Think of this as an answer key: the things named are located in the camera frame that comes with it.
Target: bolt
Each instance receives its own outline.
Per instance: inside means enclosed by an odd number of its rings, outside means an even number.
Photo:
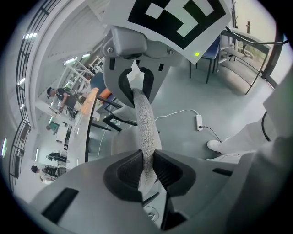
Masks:
[[[114,51],[114,50],[113,50],[112,47],[108,47],[108,48],[107,48],[107,52],[108,52],[108,53],[113,53],[113,51]]]

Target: white shoe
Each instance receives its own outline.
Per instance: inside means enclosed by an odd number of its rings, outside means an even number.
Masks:
[[[222,143],[219,142],[219,141],[212,140],[212,141],[208,141],[208,142],[207,142],[207,147],[208,147],[209,149],[213,150],[213,151],[217,151],[217,152],[223,154],[223,153],[221,152],[221,150],[220,150],[220,146],[221,146],[221,144],[222,144]]]

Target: black railing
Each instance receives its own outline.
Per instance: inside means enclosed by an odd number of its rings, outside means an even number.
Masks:
[[[9,186],[11,191],[13,191],[16,179],[18,178],[22,169],[22,158],[24,155],[24,150],[26,146],[26,141],[29,132],[31,131],[31,126],[29,122],[22,120],[18,126],[16,134],[13,139],[13,144],[9,155]]]
[[[26,122],[29,122],[25,98],[25,76],[27,71],[28,58],[40,28],[42,27],[50,12],[60,1],[61,0],[46,0],[34,15],[26,30],[26,33],[22,38],[22,44],[20,46],[16,64],[16,94],[21,117]]]

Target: floor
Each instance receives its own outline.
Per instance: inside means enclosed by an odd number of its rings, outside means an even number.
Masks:
[[[239,66],[243,66],[246,72],[255,74],[243,64],[239,63]],[[245,95],[248,84],[221,65],[218,72],[211,74],[206,84],[207,68],[208,61],[201,59],[198,69],[192,66],[190,79],[187,60],[184,59],[178,67],[172,67],[152,103],[152,108],[155,118],[183,109],[194,109],[202,115],[203,125],[211,127],[218,137],[224,140],[236,134],[247,123],[255,122],[263,116],[265,109],[262,103],[273,89],[263,79],[258,78],[253,88]],[[142,79],[133,80],[130,85],[142,87]],[[103,111],[101,119],[105,115],[108,113]],[[196,130],[193,112],[161,118],[156,124],[164,150],[202,159],[219,156],[206,146],[207,141],[216,139],[215,136],[207,128],[201,132]],[[122,123],[120,127],[123,129],[129,125]],[[99,158],[109,156],[111,139],[116,133],[113,129],[111,132],[106,131],[101,143],[104,130],[92,127],[89,160],[98,158],[100,143]]]

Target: white pants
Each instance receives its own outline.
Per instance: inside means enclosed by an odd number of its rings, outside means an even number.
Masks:
[[[80,104],[78,101],[76,101],[76,104],[74,105],[74,109],[76,109],[77,111],[80,111],[82,107],[82,104]]]
[[[235,136],[224,141],[220,146],[220,152],[224,154],[235,154],[255,151],[264,143],[268,142],[262,131],[261,121],[262,119],[247,124]],[[274,140],[277,137],[274,125],[268,115],[265,116],[264,129],[270,140]]]

